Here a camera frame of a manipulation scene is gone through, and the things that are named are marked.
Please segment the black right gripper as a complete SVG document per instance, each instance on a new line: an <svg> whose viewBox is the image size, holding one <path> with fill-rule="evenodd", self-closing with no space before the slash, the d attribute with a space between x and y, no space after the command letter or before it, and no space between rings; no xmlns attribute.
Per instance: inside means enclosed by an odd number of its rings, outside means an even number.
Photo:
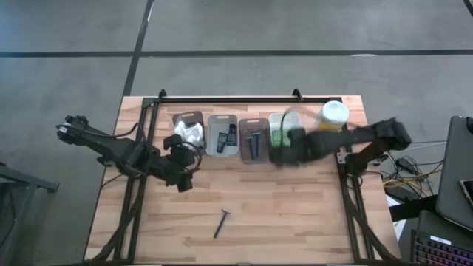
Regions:
<svg viewBox="0 0 473 266"><path fill-rule="evenodd" d="M306 132L303 128L293 128L287 133L290 147L272 146L268 150L271 162L277 167L299 165L314 161L312 152L313 132Z"/></svg>

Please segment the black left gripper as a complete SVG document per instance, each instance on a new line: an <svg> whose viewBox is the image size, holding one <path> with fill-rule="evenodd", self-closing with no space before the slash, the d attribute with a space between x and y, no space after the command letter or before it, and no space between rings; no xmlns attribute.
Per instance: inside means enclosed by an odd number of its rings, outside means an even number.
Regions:
<svg viewBox="0 0 473 266"><path fill-rule="evenodd" d="M184 145L178 134L173 134L163 141L163 148L170 150L165 155L165 177L166 185L175 185L180 193L193 188L193 170L188 167L195 163L194 153Z"/></svg>

